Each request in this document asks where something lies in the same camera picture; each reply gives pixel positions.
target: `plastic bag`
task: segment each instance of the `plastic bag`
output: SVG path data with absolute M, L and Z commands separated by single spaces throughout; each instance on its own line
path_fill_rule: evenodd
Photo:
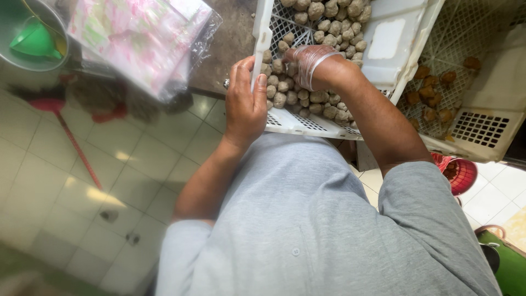
M 84 59 L 97 66 L 104 61 L 169 102 L 186 90 L 221 23 L 199 0 L 79 0 L 68 34 L 82 44 Z

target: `metal pot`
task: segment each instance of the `metal pot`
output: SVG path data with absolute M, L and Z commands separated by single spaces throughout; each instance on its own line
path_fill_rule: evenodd
M 26 0 L 29 7 L 48 25 L 66 37 L 66 54 L 62 59 L 45 56 L 31 56 L 10 49 L 11 41 L 24 29 L 24 25 L 33 14 L 21 0 L 0 1 L 0 57 L 8 63 L 34 72 L 46 72 L 64 65 L 69 55 L 69 39 L 66 26 L 57 12 L 42 0 Z

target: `floor tile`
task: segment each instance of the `floor tile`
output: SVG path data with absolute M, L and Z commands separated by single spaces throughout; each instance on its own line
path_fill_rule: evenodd
M 13 181 L 0 177 L 0 211 L 4 207 L 5 200 L 11 191 Z
M 224 134 L 225 129 L 227 128 L 226 112 L 225 101 L 217 100 L 216 104 L 210 111 L 210 114 L 206 117 L 205 122 Z
M 519 212 L 519 208 L 516 204 L 510 202 L 507 206 L 502 209 L 495 217 L 493 217 L 487 224 L 488 225 L 499 225 L 503 226 L 507 220 L 509 220 L 513 215 Z
M 358 170 L 355 169 L 354 166 L 349 164 L 349 167 L 351 168 L 351 171 L 356 175 L 356 177 L 360 178 L 363 175 L 363 172 L 358 172 Z
M 367 195 L 369 203 L 375 208 L 378 207 L 378 193 L 365 184 L 363 185 L 363 189 L 365 190 L 365 194 Z
M 125 243 L 124 237 L 94 222 L 79 247 L 105 261 L 113 262 Z
M 146 123 L 138 120 L 138 119 L 135 119 L 133 118 L 133 116 L 131 115 L 128 115 L 124 118 L 125 121 L 127 121 L 128 123 L 131 123 L 133 126 L 135 126 L 136 128 L 140 129 L 141 131 L 145 130 L 146 127 L 148 126 Z
M 90 224 L 90 220 L 55 204 L 43 225 L 43 229 L 72 245 L 79 245 Z
M 360 181 L 374 192 L 379 193 L 383 184 L 382 172 L 380 169 L 365 171 L 362 176 L 360 176 Z
M 15 180 L 25 155 L 24 149 L 0 138 L 0 178 Z
M 27 251 L 35 241 L 40 228 L 14 218 L 8 214 L 0 215 L 0 240 L 20 251 Z
M 127 243 L 114 262 L 125 270 L 144 277 L 150 272 L 157 260 L 158 255 L 154 251 L 140 245 L 131 246 Z
M 14 183 L 3 206 L 3 214 L 9 214 L 28 224 L 42 227 L 51 208 L 54 198 L 42 195 L 38 188 Z
M 197 164 L 202 165 L 217 148 L 221 138 L 222 134 L 220 132 L 203 123 L 188 148 L 186 148 L 184 155 Z
M 68 177 L 67 172 L 32 153 L 26 153 L 15 183 L 35 190 L 38 189 L 41 196 L 51 198 L 54 201 Z
M 469 190 L 467 190 L 464 194 L 460 195 L 460 199 L 462 200 L 462 204 L 467 204 L 474 196 L 475 194 L 479 193 L 482 188 L 484 188 L 486 185 L 488 185 L 488 180 L 484 178 L 483 175 L 479 174 L 477 175 L 477 180 L 475 181 L 475 184 Z
M 191 161 L 187 157 L 181 156 L 174 170 L 170 173 L 168 179 L 166 179 L 165 186 L 180 193 L 186 185 L 186 182 L 190 180 L 190 177 L 192 177 L 199 167 L 199 164 Z
M 82 140 L 88 138 L 89 132 L 92 130 L 94 122 L 91 114 L 79 108 L 72 107 L 69 103 L 66 103 L 64 108 L 60 111 L 62 118 L 66 122 L 69 130 Z M 53 122 L 54 124 L 61 127 L 57 117 L 51 112 L 44 112 L 42 115 L 44 118 Z
M 217 99 L 203 95 L 192 94 L 194 105 L 188 109 L 193 115 L 205 120 L 206 116 L 216 104 Z
M 162 223 L 169 225 L 171 224 L 171 217 L 174 212 L 176 200 L 177 193 L 163 186 L 151 202 L 146 213 Z
M 149 215 L 143 215 L 134 232 L 140 235 L 138 245 L 160 254 L 161 244 L 168 226 Z
M 110 195 L 144 212 L 160 187 L 155 180 L 126 165 Z
M 100 284 L 106 272 L 112 266 L 110 262 L 78 248 L 66 267 L 66 272 L 94 286 Z
M 25 109 L 37 114 L 39 118 L 42 117 L 42 115 L 44 114 L 44 111 L 41 111 L 41 110 L 38 110 L 38 109 L 34 108 L 27 101 L 21 99 L 18 96 L 15 96 L 15 95 L 11 94 L 6 89 L 3 89 L 2 88 L 2 79 L 0 78 L 0 104 L 2 104 L 2 106 L 4 106 L 6 101 L 7 101 L 7 104 L 15 103 L 18 106 L 21 106 L 21 107 L 23 107 L 23 108 L 25 108 Z
M 510 202 L 502 192 L 489 183 L 464 206 L 464 211 L 481 225 L 486 225 Z
M 93 220 L 107 194 L 77 177 L 70 176 L 58 195 L 57 203 Z
M 491 184 L 495 185 L 510 200 L 513 200 L 526 190 L 526 172 L 507 166 L 491 180 Z
M 159 122 L 148 126 L 146 132 L 175 151 L 182 153 L 202 122 L 188 111 L 175 115 L 163 113 Z
M 469 222 L 469 225 L 471 226 L 471 229 L 475 230 L 479 228 L 480 226 L 482 226 L 480 225 L 479 222 L 475 221 L 475 219 L 473 219 L 470 215 L 466 214 L 466 218 L 468 218 L 468 222 Z
M 148 134 L 143 134 L 128 165 L 159 183 L 164 183 L 181 154 Z
M 0 107 L 0 137 L 27 149 L 41 117 L 28 108 L 10 100 Z
M 87 142 L 126 162 L 143 132 L 124 120 L 95 124 Z
M 113 264 L 104 276 L 99 287 L 109 293 L 133 295 L 143 277 Z
M 108 222 L 100 216 L 100 213 L 103 211 L 116 211 L 118 213 L 118 218 L 113 222 Z M 143 214 L 138 209 L 108 195 L 103 205 L 100 207 L 99 214 L 95 216 L 95 222 L 100 226 L 125 237 L 127 233 L 135 228 L 142 216 Z
M 109 192 L 115 184 L 115 181 L 117 181 L 120 172 L 123 170 L 124 163 L 89 143 L 86 143 L 82 150 L 102 185 L 103 191 Z M 95 186 L 92 176 L 89 174 L 86 165 L 80 157 L 77 157 L 71 169 L 71 174 Z
M 488 162 L 488 163 L 477 163 L 477 168 L 479 174 L 484 176 L 486 180 L 491 181 L 495 178 L 502 170 L 506 168 L 506 164 L 498 162 Z
M 76 250 L 77 246 L 42 230 L 30 247 L 29 253 L 54 267 L 64 269 Z
M 526 190 L 524 190 L 519 196 L 513 199 L 513 202 L 518 205 L 520 208 L 526 206 Z
M 76 140 L 82 149 L 85 142 Z M 71 170 L 78 156 L 66 132 L 47 119 L 40 121 L 28 151 L 66 172 Z

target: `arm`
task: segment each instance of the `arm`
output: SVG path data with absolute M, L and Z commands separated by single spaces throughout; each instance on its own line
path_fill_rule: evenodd
M 239 161 L 267 123 L 267 77 L 258 76 L 250 92 L 250 71 L 255 58 L 232 66 L 226 96 L 227 128 L 216 150 L 188 180 L 174 209 L 174 221 L 203 220 L 214 225 Z
M 331 54 L 326 46 L 315 45 L 289 50 L 286 59 L 298 63 L 299 76 L 295 80 L 302 87 L 310 90 L 330 88 L 340 95 L 382 174 L 385 176 L 404 162 L 433 162 L 409 121 L 367 80 L 360 68 L 339 54 Z

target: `hand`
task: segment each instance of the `hand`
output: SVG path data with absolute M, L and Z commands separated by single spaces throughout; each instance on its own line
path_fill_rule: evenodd
M 226 97 L 227 128 L 224 139 L 248 149 L 265 130 L 267 124 L 267 77 L 260 74 L 250 92 L 250 71 L 255 57 L 237 62 L 230 69 L 230 86 Z
M 298 74 L 294 76 L 294 80 L 309 91 L 331 88 L 335 78 L 340 77 L 338 73 L 346 68 L 344 65 L 351 64 L 346 63 L 343 56 L 329 45 L 301 45 L 297 49 L 291 48 L 285 52 L 284 61 L 298 64 Z

